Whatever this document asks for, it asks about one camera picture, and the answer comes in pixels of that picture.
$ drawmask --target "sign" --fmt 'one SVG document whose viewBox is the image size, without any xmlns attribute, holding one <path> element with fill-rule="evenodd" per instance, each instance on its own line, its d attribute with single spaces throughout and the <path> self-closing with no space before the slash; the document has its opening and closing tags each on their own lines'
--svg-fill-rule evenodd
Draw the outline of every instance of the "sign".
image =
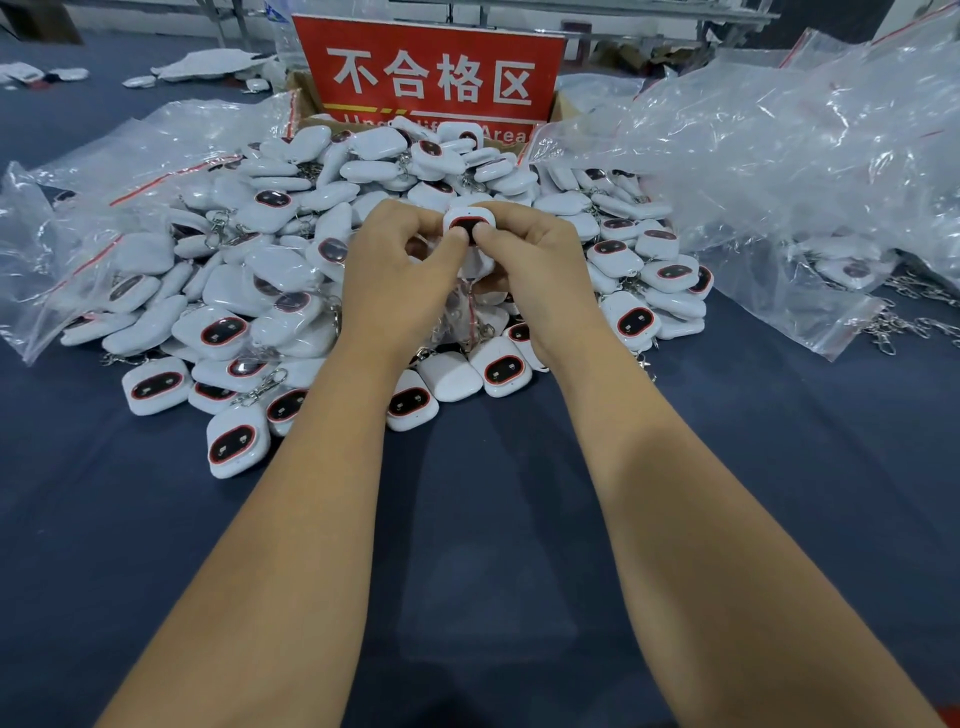
<svg viewBox="0 0 960 728">
<path fill-rule="evenodd" d="M 395 115 L 436 129 L 475 121 L 507 144 L 550 115 L 562 36 L 294 15 L 324 110 L 347 123 Z"/>
</svg>

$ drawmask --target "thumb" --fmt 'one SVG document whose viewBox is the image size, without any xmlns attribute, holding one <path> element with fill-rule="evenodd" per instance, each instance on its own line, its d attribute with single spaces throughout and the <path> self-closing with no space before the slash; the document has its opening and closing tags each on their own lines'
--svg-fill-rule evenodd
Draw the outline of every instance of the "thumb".
<svg viewBox="0 0 960 728">
<path fill-rule="evenodd" d="M 498 230 L 486 223 L 473 229 L 473 239 L 480 250 L 502 265 L 508 274 L 518 265 L 528 247 L 528 243 L 512 232 Z"/>
<path fill-rule="evenodd" d="M 456 278 L 457 271 L 460 270 L 467 256 L 469 240 L 469 235 L 463 228 L 450 228 L 423 265 L 437 271 L 445 278 Z"/>
</svg>

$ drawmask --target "left hand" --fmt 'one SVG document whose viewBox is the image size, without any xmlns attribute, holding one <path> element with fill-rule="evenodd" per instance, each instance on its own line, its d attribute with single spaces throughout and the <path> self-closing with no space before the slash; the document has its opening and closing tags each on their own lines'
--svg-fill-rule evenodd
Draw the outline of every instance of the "left hand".
<svg viewBox="0 0 960 728">
<path fill-rule="evenodd" d="M 397 373 L 407 366 L 444 312 L 447 294 L 467 254 L 462 228 L 446 234 L 423 262 L 407 255 L 417 233 L 438 236 L 439 212 L 384 200 L 368 215 L 349 245 L 344 278 L 341 343 L 369 350 Z"/>
</svg>

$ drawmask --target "table surface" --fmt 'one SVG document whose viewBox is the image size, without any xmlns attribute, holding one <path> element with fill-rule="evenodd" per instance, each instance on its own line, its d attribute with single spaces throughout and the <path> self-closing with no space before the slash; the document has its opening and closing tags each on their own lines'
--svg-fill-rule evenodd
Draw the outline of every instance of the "table surface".
<svg viewBox="0 0 960 728">
<path fill-rule="evenodd" d="M 0 163 L 32 167 L 213 84 L 120 82 L 212 41 L 0 40 L 0 61 L 86 82 L 0 90 Z M 719 294 L 707 330 L 651 359 L 658 386 L 937 704 L 960 702 L 960 352 L 860 337 L 834 363 Z M 936 303 L 906 312 L 960 324 Z M 261 470 L 214 480 L 207 417 L 136 418 L 121 367 L 0 347 L 0 720 L 91 725 Z M 317 470 L 323 480 L 323 466 Z M 347 726 L 636 728 L 669 718 L 620 595 L 560 392 L 445 405 L 388 433 L 372 593 Z M 318 554 L 336 558 L 336 554 Z"/>
</svg>

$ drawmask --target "person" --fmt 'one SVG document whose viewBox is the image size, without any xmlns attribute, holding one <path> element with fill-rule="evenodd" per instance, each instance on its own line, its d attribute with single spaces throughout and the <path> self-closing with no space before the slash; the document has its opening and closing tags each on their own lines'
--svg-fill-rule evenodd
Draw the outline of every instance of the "person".
<svg viewBox="0 0 960 728">
<path fill-rule="evenodd" d="M 573 227 L 530 207 L 483 206 L 497 228 L 478 226 L 475 241 L 563 392 L 636 639 L 681 725 L 942 725 L 615 338 Z M 441 232 L 439 213 L 387 201 L 356 234 L 336 348 L 100 728 L 340 724 L 364 634 L 385 411 L 468 237 L 449 231 L 421 263 L 406 248 Z"/>
</svg>

